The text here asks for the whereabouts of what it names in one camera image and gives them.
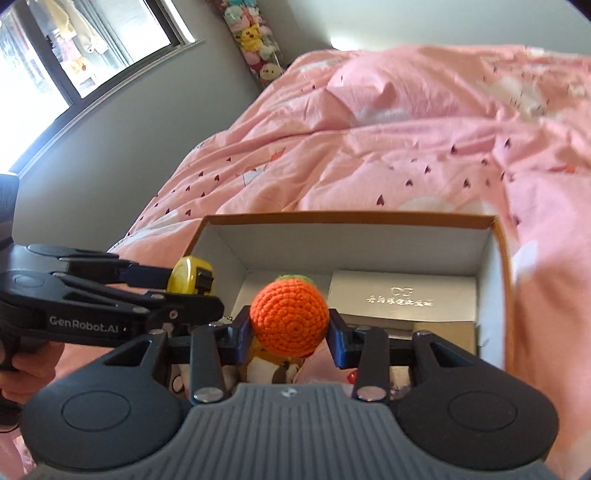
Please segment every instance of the metal screw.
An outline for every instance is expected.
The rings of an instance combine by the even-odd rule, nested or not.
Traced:
[[[223,398],[223,391],[218,387],[203,387],[193,393],[193,398],[201,403],[215,403]]]
[[[297,395],[297,390],[293,387],[287,387],[281,390],[281,396],[284,398],[293,398]]]
[[[363,401],[380,401],[386,398],[386,391],[381,387],[368,385],[357,390],[357,398]]]

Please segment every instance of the red bead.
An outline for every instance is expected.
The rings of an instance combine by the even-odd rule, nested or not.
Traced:
[[[351,385],[354,385],[357,381],[357,369],[353,370],[349,375],[347,375],[347,382]]]

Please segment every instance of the pink bedsheet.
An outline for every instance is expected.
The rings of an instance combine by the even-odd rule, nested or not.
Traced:
[[[591,466],[590,71],[591,58],[518,46],[310,53],[185,158],[115,250],[173,265],[208,213],[496,214],[516,373],[559,410],[548,464],[578,478]],[[59,374],[89,352],[69,348]]]

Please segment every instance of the orange crochet ball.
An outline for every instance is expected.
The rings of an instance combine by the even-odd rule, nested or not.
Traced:
[[[329,310],[314,285],[281,278],[263,288],[251,305],[251,325],[259,343],[279,356],[305,356],[324,339]]]

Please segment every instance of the gray wall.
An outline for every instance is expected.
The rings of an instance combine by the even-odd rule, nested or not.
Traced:
[[[591,25],[567,0],[259,0],[288,61],[334,37],[361,49],[526,44],[591,54]]]
[[[184,156],[256,98],[223,19],[204,0],[175,3],[205,42],[115,93],[40,158],[21,180],[17,242],[109,248]]]

